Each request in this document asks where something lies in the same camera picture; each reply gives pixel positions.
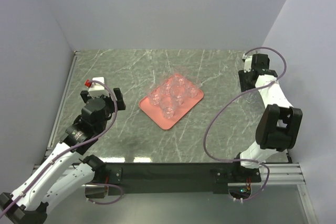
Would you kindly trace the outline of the clear faceted glass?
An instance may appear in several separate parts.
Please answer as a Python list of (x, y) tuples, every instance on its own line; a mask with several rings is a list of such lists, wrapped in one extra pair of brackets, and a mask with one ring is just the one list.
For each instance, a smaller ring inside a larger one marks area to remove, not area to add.
[(165, 78), (162, 82), (161, 82), (161, 94), (163, 96), (165, 95), (170, 95), (170, 89), (172, 86), (172, 78)]
[(188, 97), (189, 98), (196, 97), (201, 85), (202, 85), (202, 82), (200, 81), (199, 78), (194, 77), (194, 76), (187, 77), (185, 80), (185, 86), (186, 86)]
[(185, 67), (173, 67), (172, 69), (173, 85), (183, 86), (185, 84), (186, 75), (187, 75), (187, 69)]
[(163, 116), (166, 119), (170, 119), (175, 114), (176, 110), (175, 101), (171, 97), (163, 97), (160, 101), (160, 108), (163, 112)]
[(170, 95), (175, 101), (176, 105), (180, 106), (183, 104), (186, 97), (186, 89), (181, 85), (173, 85), (170, 88)]
[(147, 98), (149, 100), (149, 103), (151, 105), (158, 105), (161, 101), (161, 87), (160, 86), (154, 86), (151, 87), (147, 93)]
[(255, 92), (246, 94), (245, 100), (249, 104), (255, 104), (257, 102), (257, 96)]

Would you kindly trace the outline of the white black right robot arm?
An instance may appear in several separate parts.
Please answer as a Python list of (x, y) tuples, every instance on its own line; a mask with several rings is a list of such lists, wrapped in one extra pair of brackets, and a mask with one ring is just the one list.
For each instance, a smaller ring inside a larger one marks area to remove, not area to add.
[(255, 141), (240, 153), (240, 164), (231, 168), (235, 181), (242, 182), (249, 176), (249, 168), (270, 156), (294, 147), (303, 112), (295, 108), (280, 87), (278, 75), (269, 69), (267, 54), (243, 56), (244, 69), (238, 72), (241, 92), (257, 89), (265, 106), (256, 128)]

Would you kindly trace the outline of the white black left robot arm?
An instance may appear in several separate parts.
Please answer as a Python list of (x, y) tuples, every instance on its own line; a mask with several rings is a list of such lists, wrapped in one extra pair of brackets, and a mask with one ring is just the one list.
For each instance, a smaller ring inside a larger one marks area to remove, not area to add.
[(51, 210), (84, 184), (112, 187), (100, 158), (85, 152), (110, 129), (118, 111), (126, 109), (118, 88), (81, 91), (85, 103), (59, 143), (39, 168), (11, 193), (1, 193), (1, 216), (12, 223), (44, 223)]

